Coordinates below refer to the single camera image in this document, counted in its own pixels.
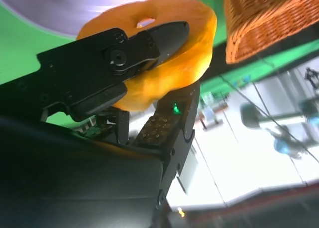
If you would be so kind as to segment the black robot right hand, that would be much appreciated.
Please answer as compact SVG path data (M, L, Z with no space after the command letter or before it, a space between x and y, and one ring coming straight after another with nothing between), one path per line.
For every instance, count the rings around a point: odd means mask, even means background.
M1 85L1 227L151 227L191 148L200 84L162 98L131 145L114 104L188 35L185 21L113 28L40 53L38 71Z

